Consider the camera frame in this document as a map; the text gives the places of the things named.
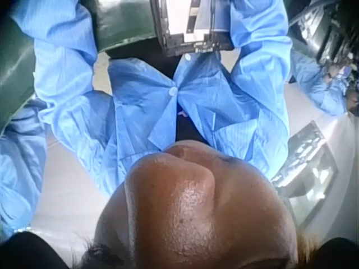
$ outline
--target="blue smock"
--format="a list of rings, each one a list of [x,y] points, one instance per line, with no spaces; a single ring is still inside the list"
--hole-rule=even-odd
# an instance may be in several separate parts
[[[77,1],[23,0],[12,17],[35,39],[34,87],[47,104],[40,119],[77,155],[102,192],[111,195],[134,162],[175,142],[177,104],[210,146],[247,161],[267,178],[286,160],[283,82],[292,43],[282,1],[231,1],[231,37],[241,48],[231,73],[219,53],[184,55],[173,79],[139,59],[111,60],[113,96],[93,89],[98,52],[91,16]],[[20,180],[14,168],[7,173]],[[24,202],[40,194],[12,191]],[[2,202],[1,214],[12,210]],[[31,220],[18,219],[11,228]]]
[[[291,72],[300,90],[312,103],[326,114],[341,115],[347,111],[344,97],[347,83],[344,78],[333,78],[330,83],[323,80],[328,69],[294,49],[291,51]]]

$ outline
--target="eye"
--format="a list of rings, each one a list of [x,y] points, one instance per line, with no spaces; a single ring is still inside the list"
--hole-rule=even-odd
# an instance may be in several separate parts
[[[94,244],[89,247],[81,259],[78,269],[120,268],[125,265],[123,259],[115,255],[109,247],[103,244]]]

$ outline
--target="white button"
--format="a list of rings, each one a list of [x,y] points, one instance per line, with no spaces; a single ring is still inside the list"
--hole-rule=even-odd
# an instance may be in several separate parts
[[[191,60],[191,56],[188,53],[185,54],[185,58],[186,58],[187,61]]]
[[[172,87],[169,89],[168,93],[170,94],[170,96],[174,96],[178,91],[177,87]]]

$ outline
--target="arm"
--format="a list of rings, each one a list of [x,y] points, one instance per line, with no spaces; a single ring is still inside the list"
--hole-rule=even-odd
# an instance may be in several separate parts
[[[30,100],[0,138],[0,242],[30,224],[39,202],[46,159],[45,129],[38,117],[43,108],[39,100]]]
[[[232,0],[231,36],[241,55],[231,79],[238,102],[249,96],[247,119],[256,120],[246,160],[269,179],[288,155],[288,115],[283,84],[292,47],[280,0]]]
[[[23,0],[12,17],[35,39],[34,87],[47,104],[40,119],[110,194],[117,176],[114,105],[92,87],[97,49],[89,12],[77,1]]]

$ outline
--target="hair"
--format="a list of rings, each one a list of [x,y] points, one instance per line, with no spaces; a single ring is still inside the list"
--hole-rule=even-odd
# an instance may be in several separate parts
[[[297,233],[297,250],[298,264],[296,264],[294,268],[306,269],[318,250],[318,244],[316,240],[309,239],[302,233]]]

